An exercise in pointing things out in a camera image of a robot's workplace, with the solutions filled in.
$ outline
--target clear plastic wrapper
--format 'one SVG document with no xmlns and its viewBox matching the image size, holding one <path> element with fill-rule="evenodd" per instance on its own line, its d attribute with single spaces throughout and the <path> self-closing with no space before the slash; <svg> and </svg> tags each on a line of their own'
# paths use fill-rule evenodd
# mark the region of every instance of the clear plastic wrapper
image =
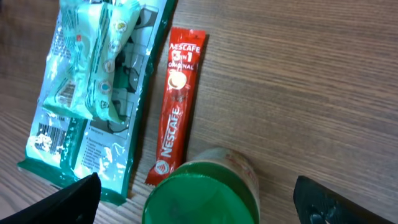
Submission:
<svg viewBox="0 0 398 224">
<path fill-rule="evenodd" d="M 124 123 L 69 118 L 43 109 L 53 81 L 71 60 L 59 15 L 20 169 L 62 188 L 97 172 L 101 199 L 116 205 L 126 201 L 148 82 L 175 1 L 140 0 L 140 4 L 137 24 L 115 60 L 111 100 Z"/>
<path fill-rule="evenodd" d="M 60 0 L 68 68 L 57 74 L 43 107 L 59 115 L 121 123 L 112 103 L 115 59 L 140 13 L 137 0 L 114 6 Z"/>
</svg>

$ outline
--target wood grain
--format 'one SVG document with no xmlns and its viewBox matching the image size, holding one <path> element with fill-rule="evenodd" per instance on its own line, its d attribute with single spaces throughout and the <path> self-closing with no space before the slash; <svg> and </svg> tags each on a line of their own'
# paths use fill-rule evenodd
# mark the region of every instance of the wood grain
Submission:
<svg viewBox="0 0 398 224">
<path fill-rule="evenodd" d="M 21 174 L 57 1 L 5 0 L 0 14 L 0 218 L 55 189 Z M 179 0 L 174 26 L 210 34 L 188 158 L 213 146 L 245 154 L 263 223 L 298 223 L 292 191 L 307 175 L 398 222 L 398 2 Z M 131 198 L 100 204 L 96 223 L 139 223 L 152 190 L 165 81 L 160 56 Z"/>
</svg>

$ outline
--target black plastic piece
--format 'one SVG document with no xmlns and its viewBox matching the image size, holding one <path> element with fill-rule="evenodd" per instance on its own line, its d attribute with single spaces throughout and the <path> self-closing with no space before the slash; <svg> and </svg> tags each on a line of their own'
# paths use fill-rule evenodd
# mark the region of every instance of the black plastic piece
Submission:
<svg viewBox="0 0 398 224">
<path fill-rule="evenodd" d="M 297 179 L 293 201 L 302 224 L 392 223 L 304 176 Z"/>
<path fill-rule="evenodd" d="M 93 173 L 71 186 L 0 221 L 9 223 L 93 223 L 100 202 L 101 181 Z"/>
</svg>

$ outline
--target label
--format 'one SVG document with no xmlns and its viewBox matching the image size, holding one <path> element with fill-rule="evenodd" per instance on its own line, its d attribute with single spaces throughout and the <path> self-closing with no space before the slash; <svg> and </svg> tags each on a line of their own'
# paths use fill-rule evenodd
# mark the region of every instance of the label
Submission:
<svg viewBox="0 0 398 224">
<path fill-rule="evenodd" d="M 30 140 L 36 149 L 60 156 L 66 133 L 60 128 L 39 123 L 37 135 Z"/>
<path fill-rule="evenodd" d="M 122 49 L 122 43 L 119 40 L 114 40 L 109 43 L 109 51 L 112 53 L 119 52 Z"/>
<path fill-rule="evenodd" d="M 163 175 L 168 173 L 170 170 L 170 167 L 166 161 L 157 161 L 155 165 L 155 171 L 156 173 Z"/>
<path fill-rule="evenodd" d="M 184 73 L 178 72 L 174 69 L 169 71 L 169 79 L 167 79 L 167 84 L 170 89 L 181 90 L 187 83 L 187 77 Z"/>
<path fill-rule="evenodd" d="M 108 72 L 108 73 L 114 72 L 114 60 L 113 59 L 107 59 L 104 62 L 103 69 L 104 69 L 105 72 Z"/>
<path fill-rule="evenodd" d="M 64 85 L 57 95 L 57 100 L 60 104 L 70 107 L 72 104 L 72 99 L 75 94 L 76 85 L 69 81 L 66 85 Z"/>
<path fill-rule="evenodd" d="M 114 23 L 114 29 L 117 32 L 125 32 L 127 30 L 127 24 L 123 20 L 118 20 Z"/>
<path fill-rule="evenodd" d="M 107 80 L 102 81 L 101 83 L 99 83 L 99 90 L 100 90 L 100 92 L 101 92 L 102 94 L 108 94 L 108 93 L 110 93 L 111 90 L 112 90 L 112 85 L 111 85 L 110 82 L 107 81 Z"/>
<path fill-rule="evenodd" d="M 171 157 L 171 152 L 173 150 L 173 145 L 175 141 L 175 132 L 177 131 L 177 124 L 178 124 L 178 115 L 180 114 L 180 110 L 178 108 L 172 109 L 172 114 L 169 116 L 169 121 L 167 122 L 167 129 L 166 133 L 163 138 L 162 143 L 162 152 L 160 156 L 163 157 Z"/>
<path fill-rule="evenodd" d="M 97 172 L 101 185 L 121 192 L 129 153 L 129 135 L 135 112 L 134 95 L 123 89 L 114 89 L 112 100 L 118 105 L 118 114 L 124 123 L 103 121 L 95 118 L 89 121 L 73 169 L 78 178 Z"/>
</svg>

